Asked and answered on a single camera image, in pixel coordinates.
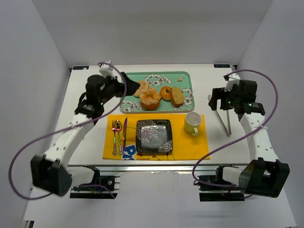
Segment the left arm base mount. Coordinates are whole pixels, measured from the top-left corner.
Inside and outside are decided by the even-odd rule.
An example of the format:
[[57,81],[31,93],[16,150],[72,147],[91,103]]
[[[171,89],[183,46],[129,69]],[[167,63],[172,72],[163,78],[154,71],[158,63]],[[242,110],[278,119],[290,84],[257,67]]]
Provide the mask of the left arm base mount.
[[97,167],[83,165],[67,169],[72,176],[71,199],[115,199],[120,177]]

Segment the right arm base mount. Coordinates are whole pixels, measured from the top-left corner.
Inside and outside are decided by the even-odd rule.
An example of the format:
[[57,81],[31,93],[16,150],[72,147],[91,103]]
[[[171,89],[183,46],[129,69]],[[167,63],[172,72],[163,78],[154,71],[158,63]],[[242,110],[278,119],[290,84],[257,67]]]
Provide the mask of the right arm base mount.
[[231,183],[222,179],[223,168],[226,165],[219,165],[214,175],[199,175],[199,181],[195,180],[194,185],[199,186],[200,202],[228,202],[244,201],[245,196],[239,187],[223,187]]

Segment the brown bread loaf slice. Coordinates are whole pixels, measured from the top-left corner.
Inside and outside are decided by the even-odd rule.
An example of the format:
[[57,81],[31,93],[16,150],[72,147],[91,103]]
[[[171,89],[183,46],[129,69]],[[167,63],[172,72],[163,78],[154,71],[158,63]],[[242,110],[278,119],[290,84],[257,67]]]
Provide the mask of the brown bread loaf slice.
[[181,106],[185,100],[182,90],[175,86],[170,88],[170,98],[175,107]]

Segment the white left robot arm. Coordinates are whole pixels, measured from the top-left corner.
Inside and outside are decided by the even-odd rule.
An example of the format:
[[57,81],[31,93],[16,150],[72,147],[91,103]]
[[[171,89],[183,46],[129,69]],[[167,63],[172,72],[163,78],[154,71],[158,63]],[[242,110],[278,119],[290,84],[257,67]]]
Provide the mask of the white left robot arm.
[[59,139],[41,156],[31,161],[33,185],[58,196],[64,196],[70,188],[97,184],[100,175],[93,166],[68,167],[68,163],[87,133],[104,113],[104,104],[113,97],[132,96],[140,84],[122,73],[123,82],[115,76],[92,75],[87,79],[70,129],[63,131]]

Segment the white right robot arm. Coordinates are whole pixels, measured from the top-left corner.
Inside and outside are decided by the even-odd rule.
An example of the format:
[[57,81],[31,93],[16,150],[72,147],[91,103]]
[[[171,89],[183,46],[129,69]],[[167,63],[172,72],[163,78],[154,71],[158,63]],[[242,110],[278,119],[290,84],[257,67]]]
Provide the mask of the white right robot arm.
[[214,88],[209,101],[213,111],[220,101],[222,110],[233,109],[247,137],[251,162],[246,168],[220,165],[216,170],[216,184],[231,183],[241,193],[276,198],[290,173],[289,165],[280,162],[274,152],[267,130],[262,126],[265,111],[256,102],[257,83],[240,80],[230,89]]

